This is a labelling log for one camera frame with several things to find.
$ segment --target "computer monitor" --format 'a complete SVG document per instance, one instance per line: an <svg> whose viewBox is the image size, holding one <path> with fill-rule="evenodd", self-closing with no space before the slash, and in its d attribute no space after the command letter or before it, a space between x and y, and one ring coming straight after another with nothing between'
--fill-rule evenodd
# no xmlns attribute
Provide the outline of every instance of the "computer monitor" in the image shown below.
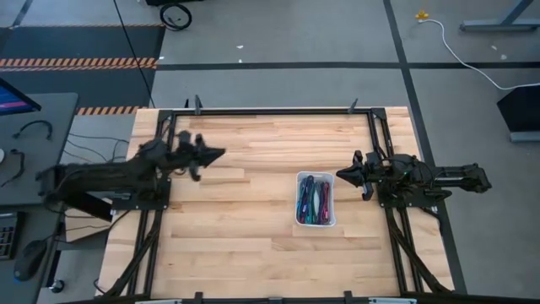
<svg viewBox="0 0 540 304"><path fill-rule="evenodd" d="M41 106L35 101L0 79L0 116L39 110Z"/></svg>

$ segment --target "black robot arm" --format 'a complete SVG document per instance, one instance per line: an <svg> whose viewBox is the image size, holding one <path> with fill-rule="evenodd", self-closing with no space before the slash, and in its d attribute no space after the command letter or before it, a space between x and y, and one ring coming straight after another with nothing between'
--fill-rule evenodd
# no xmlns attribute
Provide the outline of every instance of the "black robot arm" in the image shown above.
<svg viewBox="0 0 540 304"><path fill-rule="evenodd" d="M363 200L373 195L372 184L379 196L392 205L428 207L451 195L441 187L459 187L465 191L484 193L491 188L485 171L477 164L465 166L429 166L411 155L393 155L382 159L371 152L362 163L362 152L354 152L353 164L337 172L337 176L356 187L364 187Z"/></svg>
<svg viewBox="0 0 540 304"><path fill-rule="evenodd" d="M176 169L189 170L193 181L199 181L199 166L209 166L225 149L207 147L201 134L192 144L191 134L182 131L178 148L168 152L167 144L155 138L139 147L130 160L120 163L69 164L53 166L37 175L40 196L45 200L63 200L78 193L132 191L139 199L153 200L160 195L159 179Z"/></svg>

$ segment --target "clear plastic bin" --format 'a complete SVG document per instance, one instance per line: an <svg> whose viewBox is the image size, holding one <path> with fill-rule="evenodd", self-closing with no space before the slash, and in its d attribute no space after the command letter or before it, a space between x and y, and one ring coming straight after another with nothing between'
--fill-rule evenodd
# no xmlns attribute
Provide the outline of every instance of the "clear plastic bin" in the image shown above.
<svg viewBox="0 0 540 304"><path fill-rule="evenodd" d="M316 182L328 182L330 184L329 194L328 194L328 213L330 220L327 225L312 225L312 224L302 224L296 218L296 204L298 203L298 198L300 196L300 182L308 176L313 176ZM336 215L334 214L334 175L326 172L308 172L302 171L296 175L296 200L294 201L294 220L296 224L309 227L332 227L336 225Z"/></svg>

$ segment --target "computer mouse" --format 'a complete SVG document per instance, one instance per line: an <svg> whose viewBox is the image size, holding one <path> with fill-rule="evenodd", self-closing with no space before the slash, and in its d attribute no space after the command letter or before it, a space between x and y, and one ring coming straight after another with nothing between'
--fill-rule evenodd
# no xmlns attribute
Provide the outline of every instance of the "computer mouse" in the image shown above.
<svg viewBox="0 0 540 304"><path fill-rule="evenodd" d="M47 240L35 240L23 249L23 253L15 261L13 276L16 280L24 282L30 280L37 269L40 268L41 260L47 249Z"/></svg>

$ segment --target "wheel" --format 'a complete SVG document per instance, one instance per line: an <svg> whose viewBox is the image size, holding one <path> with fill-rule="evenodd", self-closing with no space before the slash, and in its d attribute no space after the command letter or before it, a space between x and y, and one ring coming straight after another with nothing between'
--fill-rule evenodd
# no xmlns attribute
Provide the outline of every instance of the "wheel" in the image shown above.
<svg viewBox="0 0 540 304"><path fill-rule="evenodd" d="M159 11L159 18L169 30L185 30L192 23L192 12L179 3L169 3Z"/></svg>
<svg viewBox="0 0 540 304"><path fill-rule="evenodd" d="M60 293L60 292L62 292L62 290L64 290L65 286L66 285L64 284L64 281L62 281L62 280L54 280L52 285L49 287L49 290L52 293Z"/></svg>

